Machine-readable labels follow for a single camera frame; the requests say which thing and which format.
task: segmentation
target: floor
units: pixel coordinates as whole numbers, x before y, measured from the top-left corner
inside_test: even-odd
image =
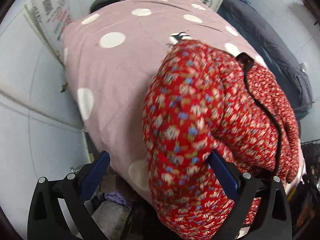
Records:
[[[276,30],[299,63],[305,63],[314,94],[311,113],[301,121],[301,139],[320,138],[320,26],[303,0],[250,0]]]

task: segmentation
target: dark gray duvet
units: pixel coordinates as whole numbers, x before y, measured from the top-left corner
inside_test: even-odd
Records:
[[[250,5],[239,0],[224,0],[218,14],[263,57],[286,94],[297,120],[305,117],[312,107],[309,78],[271,25]]]

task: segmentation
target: floral pattern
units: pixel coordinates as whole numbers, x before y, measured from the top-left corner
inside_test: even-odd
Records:
[[[293,110],[268,69],[255,63],[247,77],[281,126],[278,176],[290,182],[299,165]],[[163,61],[145,98],[143,134],[154,208],[183,239],[211,239],[233,207],[206,162],[213,149],[241,172],[275,166],[277,130],[245,89],[243,65],[200,41],[180,41]]]

